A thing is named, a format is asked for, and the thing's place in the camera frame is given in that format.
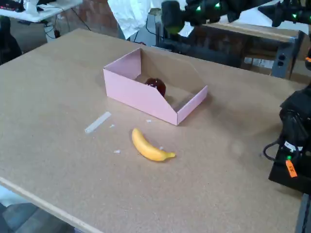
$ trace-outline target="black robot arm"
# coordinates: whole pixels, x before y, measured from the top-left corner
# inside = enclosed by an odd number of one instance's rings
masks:
[[[189,22],[192,26],[215,23],[227,15],[233,22],[242,11],[260,6],[272,0],[187,0],[185,10],[180,10],[179,2],[167,0],[162,3],[162,23],[169,33],[177,34]]]
[[[284,21],[311,24],[311,0],[305,5],[300,0],[284,0],[274,5],[261,6],[272,0],[187,0],[185,10],[180,10],[179,2],[167,0],[162,3],[162,23],[171,34],[177,34],[185,22],[192,26],[216,23],[221,16],[227,15],[233,22],[242,11],[260,6],[258,10],[272,20],[272,27],[278,27]]]

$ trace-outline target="yellow banana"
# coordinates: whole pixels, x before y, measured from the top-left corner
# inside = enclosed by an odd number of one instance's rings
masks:
[[[141,131],[137,128],[132,131],[132,140],[136,149],[147,159],[153,161],[164,161],[167,158],[175,157],[173,152],[165,152],[152,146],[142,135]]]

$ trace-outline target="pink box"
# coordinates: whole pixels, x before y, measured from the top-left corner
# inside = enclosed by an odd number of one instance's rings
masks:
[[[148,78],[165,83],[165,97],[144,84]],[[142,48],[106,65],[104,79],[107,96],[173,125],[182,122],[207,96],[207,86],[190,62]]]

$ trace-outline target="orange tag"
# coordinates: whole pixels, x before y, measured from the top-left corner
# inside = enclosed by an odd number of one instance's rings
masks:
[[[288,159],[286,160],[286,167],[288,169],[288,172],[290,173],[290,176],[293,178],[293,177],[297,177],[297,173],[295,171],[295,168],[292,164],[292,162]]]

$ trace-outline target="black chair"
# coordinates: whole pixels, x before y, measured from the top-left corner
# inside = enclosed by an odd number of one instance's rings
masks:
[[[10,29],[10,18],[0,16],[0,65],[22,55],[21,49],[11,35]]]

